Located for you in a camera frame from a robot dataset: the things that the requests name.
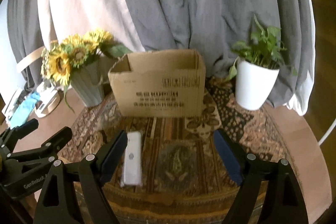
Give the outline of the white remote control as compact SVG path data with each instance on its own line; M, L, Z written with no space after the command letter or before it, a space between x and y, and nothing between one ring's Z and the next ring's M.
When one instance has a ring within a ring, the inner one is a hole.
M141 140L142 134L139 131L127 133L127 146L121 176L121 186L141 186Z

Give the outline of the blue cloth bundle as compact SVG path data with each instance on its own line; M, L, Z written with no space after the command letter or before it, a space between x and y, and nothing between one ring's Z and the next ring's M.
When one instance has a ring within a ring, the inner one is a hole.
M18 106L13 116L11 117L9 127L15 128L21 126L28 120L31 112L35 108L35 104L40 100L40 95L37 92L33 92L27 96L27 98Z

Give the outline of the grey-green ribbed vase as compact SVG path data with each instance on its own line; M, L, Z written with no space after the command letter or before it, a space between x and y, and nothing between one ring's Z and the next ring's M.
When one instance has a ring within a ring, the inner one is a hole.
M98 60L73 71L71 76L71 86L86 107L99 105L105 98L102 81Z

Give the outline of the sunflower bouquet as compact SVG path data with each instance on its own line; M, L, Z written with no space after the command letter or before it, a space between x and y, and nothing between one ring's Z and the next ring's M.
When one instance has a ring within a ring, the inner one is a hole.
M100 60L102 56L111 59L120 59L131 50L118 42L114 36L106 30L96 29L88 31L84 35L73 34L58 42L54 40L50 49L42 52L42 79L48 80L55 86L63 88L64 100L70 106L67 92L71 86L71 76L85 65Z

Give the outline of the white curved floor lamp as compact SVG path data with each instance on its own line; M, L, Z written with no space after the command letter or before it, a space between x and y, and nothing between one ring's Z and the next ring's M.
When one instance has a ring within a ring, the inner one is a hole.
M336 119L330 125L330 127L328 128L328 130L324 133L324 135L322 136L322 138L318 141L318 145L319 146L321 146L323 144L323 142L329 137L329 135L332 133L332 131L335 128L335 126L336 126Z

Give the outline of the patterned oriental rug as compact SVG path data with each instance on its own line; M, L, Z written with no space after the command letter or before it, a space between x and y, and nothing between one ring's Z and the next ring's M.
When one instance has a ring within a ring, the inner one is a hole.
M60 151L66 162L96 153L120 130L141 133L142 184L123 186L118 165L103 191L120 223L221 223L238 192L215 148L213 132L224 132L259 159L291 159L265 108L248 111L235 102L234 86L206 80L203 111L190 118L121 115L113 94L81 112L71 141Z

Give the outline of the open cardboard box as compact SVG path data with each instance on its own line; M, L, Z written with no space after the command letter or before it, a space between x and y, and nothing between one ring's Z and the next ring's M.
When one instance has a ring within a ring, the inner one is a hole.
M126 117L197 117L203 109L206 67L196 50L128 53L108 72Z

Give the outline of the white pot green plant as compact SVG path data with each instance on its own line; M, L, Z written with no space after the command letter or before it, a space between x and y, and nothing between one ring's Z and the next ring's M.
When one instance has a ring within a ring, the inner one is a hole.
M249 41L239 40L231 47L237 57L225 78L236 79L236 102L249 111L258 110L265 103L281 68L288 68L292 76L298 75L282 56L286 48L280 40L281 29L263 27L256 16L253 20L257 29L251 32Z

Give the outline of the grey curtain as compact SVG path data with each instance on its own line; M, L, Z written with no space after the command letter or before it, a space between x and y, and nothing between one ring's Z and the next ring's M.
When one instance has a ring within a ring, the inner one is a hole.
M7 39L21 60L44 46L38 0L1 0ZM281 28L286 64L268 102L306 114L315 74L315 21L311 0L126 0L144 51L192 48L204 58L208 76L223 77L235 56L231 46L249 38L253 17Z

